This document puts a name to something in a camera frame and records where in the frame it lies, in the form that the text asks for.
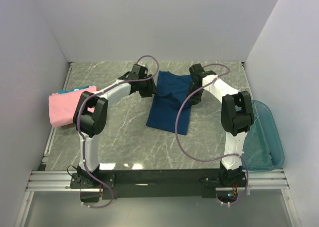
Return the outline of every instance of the folded garment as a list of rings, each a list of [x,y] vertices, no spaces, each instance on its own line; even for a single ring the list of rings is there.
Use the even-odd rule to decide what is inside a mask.
[[[63,94],[54,93],[50,95],[49,116],[51,125],[56,128],[71,124],[82,92],[94,92],[96,90],[96,86],[89,86],[88,88],[78,91],[72,91]]]
[[[94,86],[94,85],[75,87],[75,88],[73,88],[71,90],[59,90],[58,93],[59,94],[63,94],[63,93],[68,93],[68,92],[72,92],[72,91],[78,91],[78,90],[82,90],[82,89],[88,88],[90,86]]]
[[[177,76],[169,71],[159,71],[157,82],[158,95],[155,95],[146,126],[164,131],[175,132],[175,120],[178,110],[187,97],[190,75]],[[188,102],[178,122],[178,133],[187,134],[191,104]]]

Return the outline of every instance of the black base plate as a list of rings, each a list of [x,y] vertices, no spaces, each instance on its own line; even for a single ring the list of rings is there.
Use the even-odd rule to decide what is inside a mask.
[[[202,196],[215,198],[218,187],[233,187],[220,182],[220,169],[181,170],[111,170],[99,171],[97,177],[109,185],[116,198]],[[244,172],[235,178],[238,187],[245,187]],[[71,189],[99,188],[98,182],[89,185],[78,173],[72,175]],[[102,199],[111,193],[103,188]]]

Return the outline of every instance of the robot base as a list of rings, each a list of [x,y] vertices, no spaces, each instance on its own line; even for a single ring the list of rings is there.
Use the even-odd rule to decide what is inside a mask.
[[[186,197],[202,196],[216,198],[216,188],[245,187],[246,176],[240,170],[231,171],[233,175],[225,175],[221,169],[179,169],[179,170],[96,170],[94,176],[108,184],[114,191],[115,198],[142,197]],[[71,189],[100,188],[100,184],[83,173],[74,173]],[[81,201],[97,202],[100,192],[83,192]],[[103,188],[102,199],[109,200],[111,193]]]

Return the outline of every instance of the metal frame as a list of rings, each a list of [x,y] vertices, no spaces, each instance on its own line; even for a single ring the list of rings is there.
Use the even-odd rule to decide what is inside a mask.
[[[28,212],[31,206],[31,202],[33,199],[34,192],[25,192],[23,201],[19,210],[19,214],[16,218],[15,227],[23,227],[26,221],[26,217],[28,216]]]
[[[35,191],[81,191],[70,189],[71,176],[66,171],[32,171],[27,192]],[[249,188],[252,190],[282,190],[289,189],[285,173],[282,169],[269,172],[249,172]],[[98,191],[99,189],[85,189],[85,191]]]
[[[286,204],[287,212],[293,227],[301,227],[295,203],[291,196],[290,190],[281,190]]]

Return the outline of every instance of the blue cloth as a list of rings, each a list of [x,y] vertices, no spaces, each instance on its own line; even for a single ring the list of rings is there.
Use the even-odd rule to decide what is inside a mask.
[[[175,120],[180,106],[187,97],[190,75],[177,76],[169,71],[159,71],[157,91],[146,126],[175,132]],[[178,133],[187,134],[191,105],[184,106],[178,122]]]

